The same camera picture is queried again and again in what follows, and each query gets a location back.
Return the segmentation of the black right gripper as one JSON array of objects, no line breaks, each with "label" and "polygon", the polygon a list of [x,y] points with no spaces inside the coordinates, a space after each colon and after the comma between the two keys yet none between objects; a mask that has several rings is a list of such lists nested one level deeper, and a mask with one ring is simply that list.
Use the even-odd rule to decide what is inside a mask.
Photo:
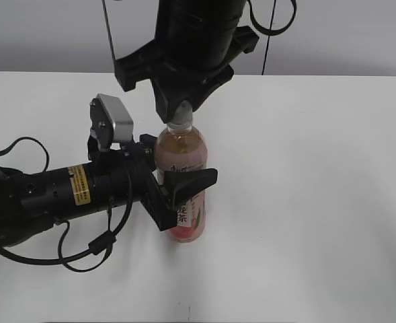
[{"label": "black right gripper", "polygon": [[213,92],[229,82],[234,75],[231,62],[242,53],[252,52],[258,40],[249,26],[236,28],[223,60],[211,68],[193,67],[173,59],[152,40],[115,60],[114,74],[125,92],[133,90],[140,81],[150,80],[156,112],[163,123],[169,123],[183,101],[197,111]]}]

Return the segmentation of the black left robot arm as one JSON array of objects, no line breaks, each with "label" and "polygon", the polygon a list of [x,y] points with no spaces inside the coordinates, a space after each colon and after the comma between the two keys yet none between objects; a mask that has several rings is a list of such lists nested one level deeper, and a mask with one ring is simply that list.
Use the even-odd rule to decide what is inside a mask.
[{"label": "black left robot arm", "polygon": [[141,202],[160,231],[175,227],[180,207],[214,185],[218,172],[167,172],[167,181],[159,184],[153,175],[155,141],[142,135],[138,143],[98,151],[90,139],[89,163],[37,174],[0,167],[0,247],[128,201]]}]

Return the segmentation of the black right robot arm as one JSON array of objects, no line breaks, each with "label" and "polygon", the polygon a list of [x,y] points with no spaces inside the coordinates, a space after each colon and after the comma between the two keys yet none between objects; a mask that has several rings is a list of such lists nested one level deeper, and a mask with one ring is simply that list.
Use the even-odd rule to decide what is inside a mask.
[{"label": "black right robot arm", "polygon": [[150,80],[164,123],[183,102],[197,111],[232,79],[231,62],[255,49],[258,35],[239,25],[244,7],[244,1],[160,1],[154,38],[115,60],[121,88],[129,92]]}]

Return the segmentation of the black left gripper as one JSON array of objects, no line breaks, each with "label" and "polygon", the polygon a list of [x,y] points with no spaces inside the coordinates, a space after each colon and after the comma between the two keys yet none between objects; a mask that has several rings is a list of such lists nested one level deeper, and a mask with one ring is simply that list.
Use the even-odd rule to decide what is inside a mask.
[{"label": "black left gripper", "polygon": [[108,205],[117,207],[128,201],[139,201],[159,230],[165,231],[177,223],[177,212],[169,208],[169,202],[182,205],[215,185],[218,171],[214,168],[191,172],[166,171],[164,189],[153,175],[156,143],[155,136],[142,134],[139,141],[131,141],[119,150],[99,151],[96,140],[89,136],[87,179],[91,201],[99,210]]}]

